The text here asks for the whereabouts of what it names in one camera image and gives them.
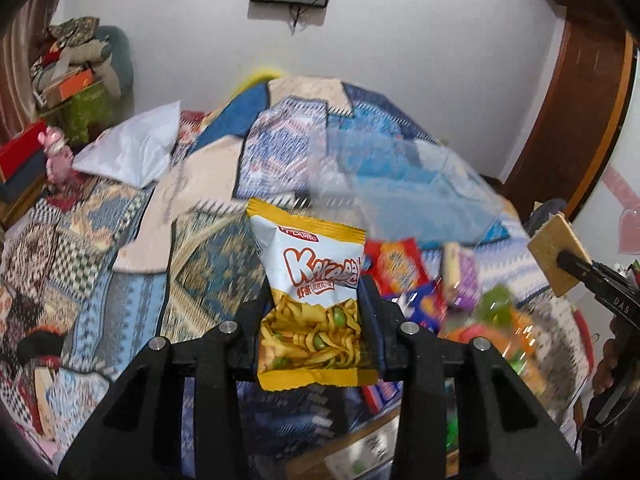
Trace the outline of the right hand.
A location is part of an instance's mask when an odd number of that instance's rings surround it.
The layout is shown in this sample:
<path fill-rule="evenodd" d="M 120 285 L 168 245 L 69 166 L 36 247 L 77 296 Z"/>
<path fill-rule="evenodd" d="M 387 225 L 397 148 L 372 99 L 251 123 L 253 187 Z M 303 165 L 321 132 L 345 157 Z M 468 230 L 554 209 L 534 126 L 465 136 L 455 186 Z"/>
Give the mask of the right hand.
<path fill-rule="evenodd" d="M 592 378 L 593 393 L 596 396 L 604 393 L 614 384 L 613 372 L 626 342 L 627 328 L 628 324 L 624 320 L 617 316 L 612 318 L 610 331 L 613 337 L 605 341 L 602 348 L 602 360 Z"/>

